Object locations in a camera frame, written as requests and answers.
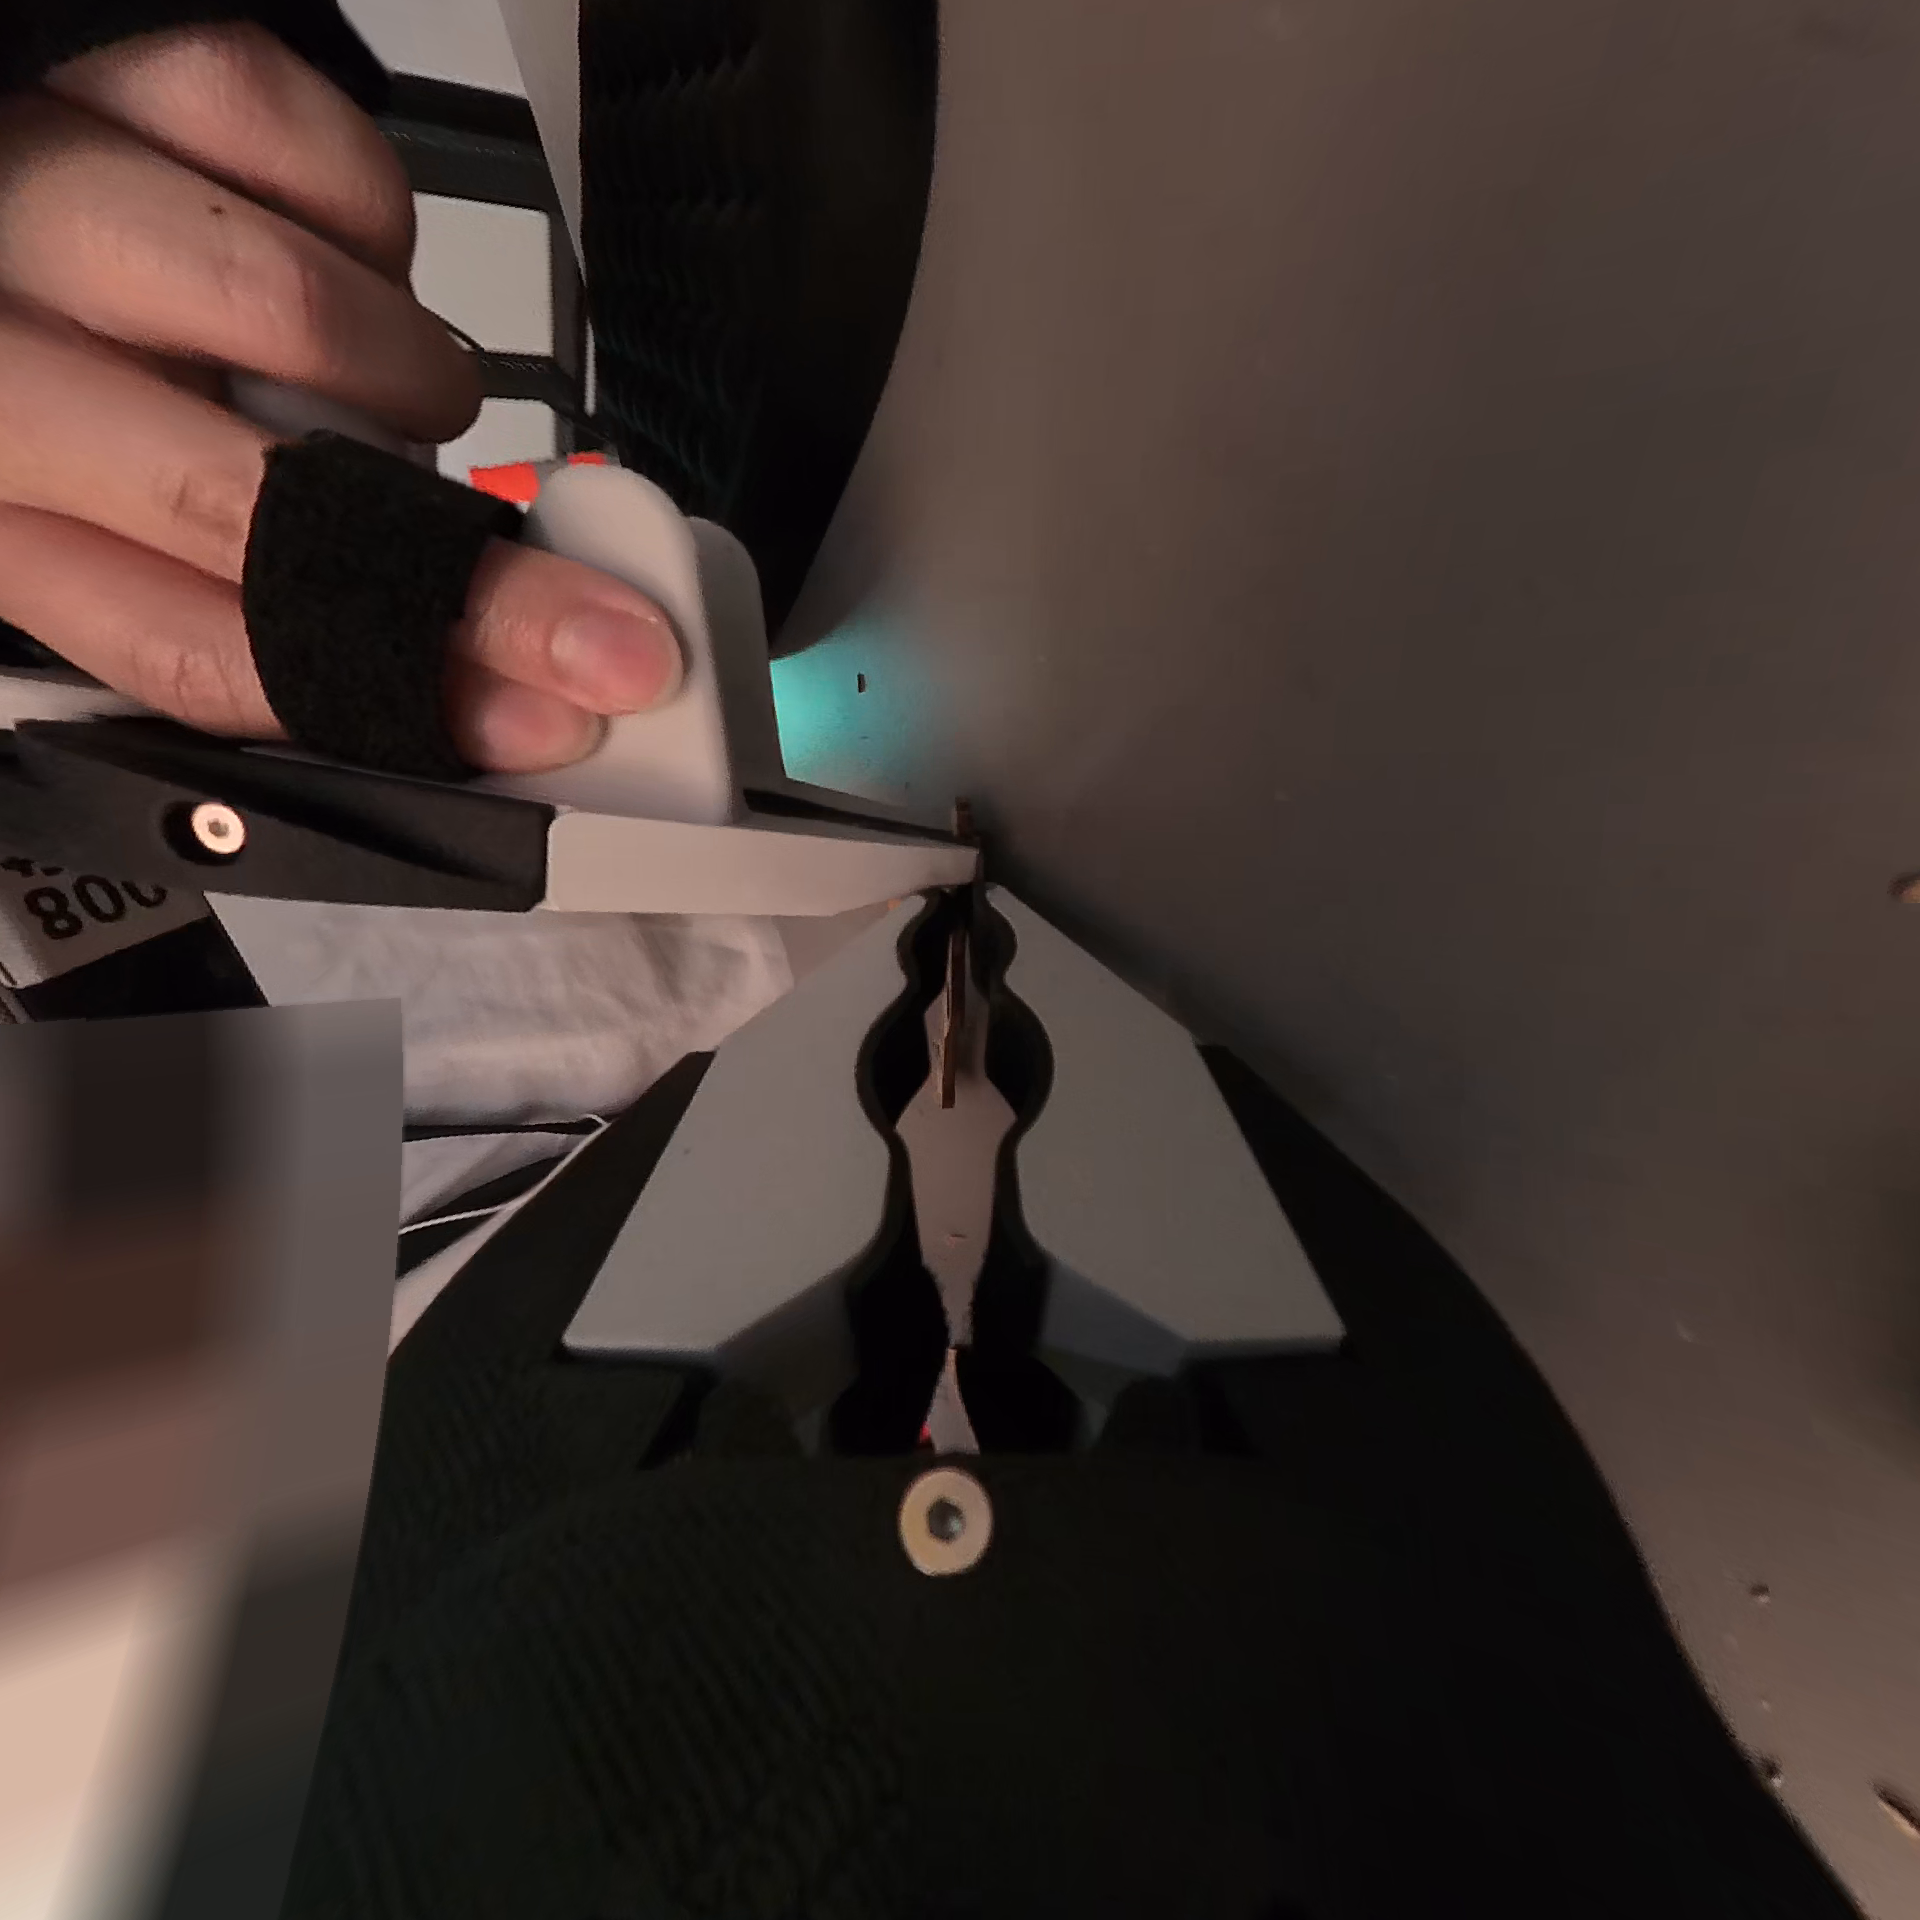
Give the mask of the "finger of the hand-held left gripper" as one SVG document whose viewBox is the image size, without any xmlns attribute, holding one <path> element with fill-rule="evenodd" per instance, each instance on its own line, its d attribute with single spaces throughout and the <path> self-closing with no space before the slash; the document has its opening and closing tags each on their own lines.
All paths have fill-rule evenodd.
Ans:
<svg viewBox="0 0 1920 1920">
<path fill-rule="evenodd" d="M 624 468 L 550 468 L 525 517 L 527 547 L 651 599 L 682 655 L 674 697 L 607 722 L 587 759 L 490 779 L 497 796 L 554 812 L 541 907 L 802 919 L 971 885 L 976 847 L 736 823 L 687 521 L 665 492 Z"/>
<path fill-rule="evenodd" d="M 717 710 L 736 787 L 736 823 L 974 847 L 971 830 L 911 820 L 899 806 L 795 779 L 784 769 L 755 566 L 727 529 L 687 521 L 703 597 Z"/>
</svg>

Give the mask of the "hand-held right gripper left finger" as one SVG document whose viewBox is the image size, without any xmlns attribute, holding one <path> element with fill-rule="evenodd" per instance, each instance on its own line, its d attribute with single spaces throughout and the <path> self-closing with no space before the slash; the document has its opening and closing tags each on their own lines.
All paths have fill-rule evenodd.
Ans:
<svg viewBox="0 0 1920 1920">
<path fill-rule="evenodd" d="M 898 1125 L 935 1075 L 949 892 L 909 897 L 710 1058 L 563 1331 L 774 1401 L 806 1446 L 917 1446 L 949 1353 Z"/>
</svg>

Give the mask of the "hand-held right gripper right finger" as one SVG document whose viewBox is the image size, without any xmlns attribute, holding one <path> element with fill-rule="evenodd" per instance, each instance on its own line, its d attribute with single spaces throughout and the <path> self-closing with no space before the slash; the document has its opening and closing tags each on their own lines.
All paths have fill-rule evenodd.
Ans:
<svg viewBox="0 0 1920 1920">
<path fill-rule="evenodd" d="M 1077 1451 L 1141 1383 L 1334 1353 L 1339 1315 L 1187 1028 L 1008 890 L 971 934 L 1009 1113 L 966 1310 L 977 1446 Z"/>
</svg>

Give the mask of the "long notched wooden part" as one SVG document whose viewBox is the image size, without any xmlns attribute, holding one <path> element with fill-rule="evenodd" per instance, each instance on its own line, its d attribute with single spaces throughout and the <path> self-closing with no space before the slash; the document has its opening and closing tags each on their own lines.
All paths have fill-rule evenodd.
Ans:
<svg viewBox="0 0 1920 1920">
<path fill-rule="evenodd" d="M 968 978 L 971 978 L 971 893 L 950 893 L 944 946 L 944 987 L 935 1083 L 941 1113 L 950 1113 L 957 1081 L 968 1057 Z"/>
</svg>

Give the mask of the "person's left hand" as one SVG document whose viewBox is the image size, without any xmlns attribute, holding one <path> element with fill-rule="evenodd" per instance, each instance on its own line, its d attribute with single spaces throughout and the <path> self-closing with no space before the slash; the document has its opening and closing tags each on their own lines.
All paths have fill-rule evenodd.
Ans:
<svg viewBox="0 0 1920 1920">
<path fill-rule="evenodd" d="M 191 730 L 347 759 L 395 722 L 288 732 L 243 610 L 258 493 L 279 533 L 306 468 L 328 534 L 371 507 L 456 597 L 379 615 L 433 634 L 400 694 L 425 759 L 558 771 L 680 694 L 666 615 L 494 501 L 302 455 L 231 402 L 258 378 L 403 447 L 478 415 L 472 355 L 413 293 L 386 99 L 341 5 L 3 5 L 3 623 Z"/>
</svg>

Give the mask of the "white shirt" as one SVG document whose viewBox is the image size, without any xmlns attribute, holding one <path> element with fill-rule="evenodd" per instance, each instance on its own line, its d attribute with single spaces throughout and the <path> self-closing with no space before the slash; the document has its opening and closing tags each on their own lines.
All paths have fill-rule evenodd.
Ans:
<svg viewBox="0 0 1920 1920">
<path fill-rule="evenodd" d="M 403 1143 L 390 1337 L 606 1122 L 795 982 L 769 919 L 214 897 L 274 1005 L 398 1002 Z"/>
</svg>

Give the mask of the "black mesh pad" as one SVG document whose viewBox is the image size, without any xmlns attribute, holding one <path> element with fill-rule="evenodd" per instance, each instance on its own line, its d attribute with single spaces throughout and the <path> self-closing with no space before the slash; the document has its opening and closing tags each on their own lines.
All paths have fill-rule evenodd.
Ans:
<svg viewBox="0 0 1920 1920">
<path fill-rule="evenodd" d="M 742 541 L 779 635 L 917 284 L 935 2 L 581 5 L 583 279 L 619 461 Z"/>
</svg>

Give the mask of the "black metal frame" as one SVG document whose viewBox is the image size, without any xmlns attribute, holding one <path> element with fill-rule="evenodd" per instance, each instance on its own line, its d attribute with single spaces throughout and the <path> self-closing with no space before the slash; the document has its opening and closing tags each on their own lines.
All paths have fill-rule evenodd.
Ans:
<svg viewBox="0 0 1920 1920">
<path fill-rule="evenodd" d="M 598 453 L 584 277 L 533 107 L 400 74 L 377 123 L 415 195 L 415 290 L 485 402 L 536 410 L 566 457 Z"/>
</svg>

